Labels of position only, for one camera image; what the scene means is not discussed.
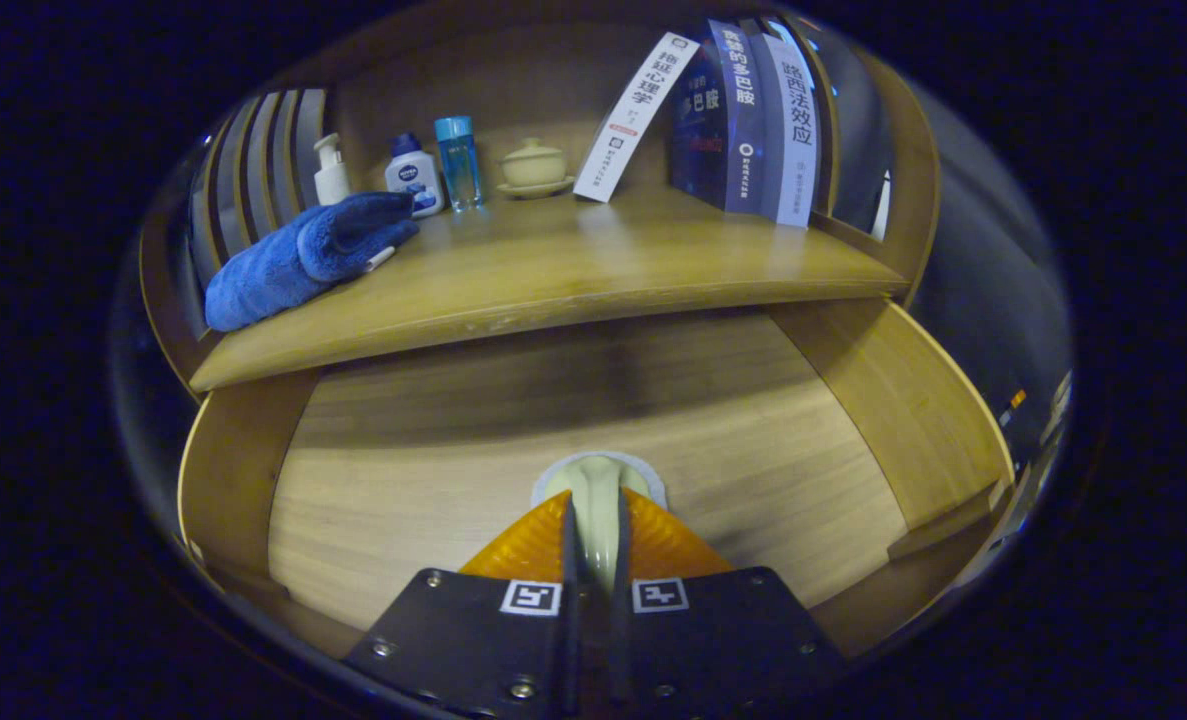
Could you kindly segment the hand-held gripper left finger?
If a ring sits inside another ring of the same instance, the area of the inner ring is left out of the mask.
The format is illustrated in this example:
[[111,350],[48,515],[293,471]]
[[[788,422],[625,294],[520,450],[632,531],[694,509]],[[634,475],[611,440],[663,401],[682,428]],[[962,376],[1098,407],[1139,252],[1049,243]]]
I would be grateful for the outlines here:
[[580,539],[569,493],[552,506],[556,579],[425,568],[366,630],[345,665],[391,692],[471,719],[579,712]]

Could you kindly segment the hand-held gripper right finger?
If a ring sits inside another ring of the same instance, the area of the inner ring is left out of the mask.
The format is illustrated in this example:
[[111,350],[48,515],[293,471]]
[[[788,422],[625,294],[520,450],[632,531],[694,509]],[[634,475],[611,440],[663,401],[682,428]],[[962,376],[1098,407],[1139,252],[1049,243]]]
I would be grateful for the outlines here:
[[785,716],[846,660],[781,576],[735,568],[647,496],[618,496],[608,697],[622,719]]

